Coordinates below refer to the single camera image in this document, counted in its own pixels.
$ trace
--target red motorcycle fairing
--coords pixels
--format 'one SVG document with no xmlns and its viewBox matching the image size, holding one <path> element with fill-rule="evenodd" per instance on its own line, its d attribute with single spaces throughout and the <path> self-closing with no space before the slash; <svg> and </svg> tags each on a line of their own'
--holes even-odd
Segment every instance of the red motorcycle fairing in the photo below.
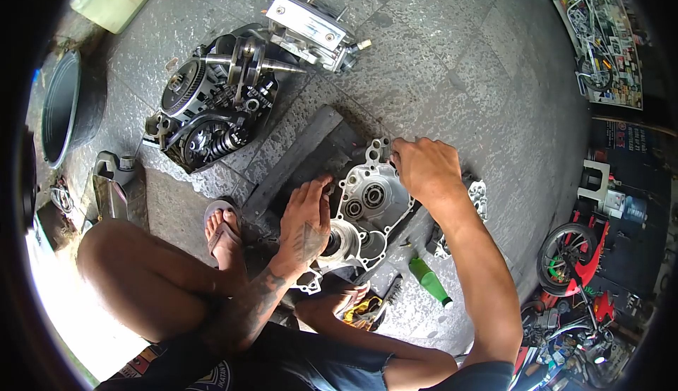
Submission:
<svg viewBox="0 0 678 391">
<path fill-rule="evenodd" d="M 600 262 L 600 252 L 605 245 L 605 237 L 607 235 L 607 230 L 609 229 L 609 223 L 606 224 L 605 229 L 603 230 L 603 236 L 598 243 L 593 252 L 591 260 L 587 264 L 582 264 L 580 261 L 577 261 L 577 264 L 574 265 L 574 270 L 577 272 L 579 277 L 582 279 L 582 285 L 586 286 L 595 275 L 596 270 L 598 269 L 598 263 Z M 586 252 L 588 248 L 584 248 L 586 244 L 582 245 L 582 252 Z M 565 297 L 569 297 L 573 294 L 579 293 L 580 289 L 577 286 L 577 282 L 574 279 L 570 279 L 570 284 L 567 286 L 567 291 L 565 292 Z"/>
<path fill-rule="evenodd" d="M 609 291 L 605 291 L 603 295 L 599 295 L 593 300 L 593 314 L 600 323 L 605 322 L 606 315 L 609 316 L 610 320 L 614 320 L 614 300 Z"/>
</svg>

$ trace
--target leg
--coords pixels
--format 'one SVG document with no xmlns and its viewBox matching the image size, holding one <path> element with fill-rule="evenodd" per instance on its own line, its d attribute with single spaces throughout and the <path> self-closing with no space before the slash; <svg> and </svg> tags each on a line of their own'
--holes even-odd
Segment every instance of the leg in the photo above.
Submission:
<svg viewBox="0 0 678 391">
<path fill-rule="evenodd" d="M 237 227 L 234 216 L 227 216 L 226 221 Z M 226 253 L 217 250 L 229 244 L 226 237 L 220 239 L 215 253 Z M 119 219 L 107 219 L 85 234 L 77 267 L 102 305 L 118 321 L 152 342 L 196 328 L 208 314 L 208 304 L 201 295 L 230 295 L 243 286 L 245 278 L 244 272 L 233 275 L 234 266 L 224 265 L 225 272 L 211 268 Z"/>
<path fill-rule="evenodd" d="M 457 364 L 448 353 L 357 329 L 337 319 L 336 312 L 345 307 L 349 298 L 337 294 L 306 300 L 297 303 L 295 311 L 301 321 L 321 335 L 358 348 L 394 353 L 384 370 L 388 391 L 431 387 L 457 371 Z"/>
</svg>

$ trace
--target motorcycle engine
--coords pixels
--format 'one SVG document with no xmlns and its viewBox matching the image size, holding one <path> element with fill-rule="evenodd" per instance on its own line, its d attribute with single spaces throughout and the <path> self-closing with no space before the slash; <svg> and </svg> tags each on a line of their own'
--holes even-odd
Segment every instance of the motorcycle engine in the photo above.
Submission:
<svg viewBox="0 0 678 391">
<path fill-rule="evenodd" d="M 187 174 L 256 137 L 278 91 L 275 72 L 305 72 L 266 58 L 267 42 L 248 31 L 252 28 L 198 46 L 167 82 L 160 110 L 146 120 L 144 144 L 160 149 Z"/>
</svg>

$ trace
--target engine parts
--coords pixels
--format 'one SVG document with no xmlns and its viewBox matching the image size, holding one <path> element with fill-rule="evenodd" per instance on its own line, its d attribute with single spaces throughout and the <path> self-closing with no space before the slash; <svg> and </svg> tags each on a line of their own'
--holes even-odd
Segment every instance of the engine parts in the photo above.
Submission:
<svg viewBox="0 0 678 391">
<path fill-rule="evenodd" d="M 483 223 L 487 222 L 487 187 L 485 181 L 474 180 L 470 174 L 463 175 L 462 181 L 468 188 L 469 198 L 471 203 L 473 203 L 478 216 L 482 219 Z M 433 225 L 433 233 L 431 234 L 431 238 L 428 241 L 426 248 L 434 257 L 443 260 L 450 258 L 450 249 L 447 246 L 445 234 L 443 234 L 443 231 L 438 224 Z"/>
<path fill-rule="evenodd" d="M 349 31 L 339 24 L 346 8 L 335 16 L 314 2 L 273 0 L 266 13 L 270 42 L 311 65 L 320 65 L 334 73 L 346 72 L 355 65 L 355 54 L 372 42 L 355 42 Z"/>
<path fill-rule="evenodd" d="M 252 141 L 275 101 L 274 73 L 306 72 L 266 58 L 266 49 L 252 29 L 199 45 L 167 82 L 160 110 L 146 120 L 144 144 L 191 174 Z"/>
<path fill-rule="evenodd" d="M 345 266 L 372 270 L 385 259 L 388 235 L 414 206 L 414 198 L 388 162 L 390 143 L 388 138 L 373 140 L 365 151 L 366 162 L 339 181 L 342 194 L 330 221 L 327 247 L 292 288 L 314 294 L 321 290 L 322 276 L 332 270 Z"/>
</svg>

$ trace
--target forearm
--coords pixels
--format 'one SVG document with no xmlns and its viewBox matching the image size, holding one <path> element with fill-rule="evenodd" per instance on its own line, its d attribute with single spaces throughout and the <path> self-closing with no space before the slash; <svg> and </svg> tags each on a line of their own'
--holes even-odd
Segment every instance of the forearm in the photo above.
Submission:
<svg viewBox="0 0 678 391">
<path fill-rule="evenodd" d="M 302 272 L 299 266 L 289 266 L 274 257 L 248 286 L 225 300 L 202 333 L 212 352 L 226 358 L 247 350 Z"/>
<path fill-rule="evenodd" d="M 488 347 L 484 351 L 490 358 L 505 359 L 502 355 L 510 353 L 505 348 L 517 343 L 517 350 L 521 336 L 515 285 L 465 187 L 459 183 L 450 193 L 454 203 L 440 204 L 431 214 L 445 234 L 456 265 L 466 311 L 475 328 L 476 345 Z"/>
</svg>

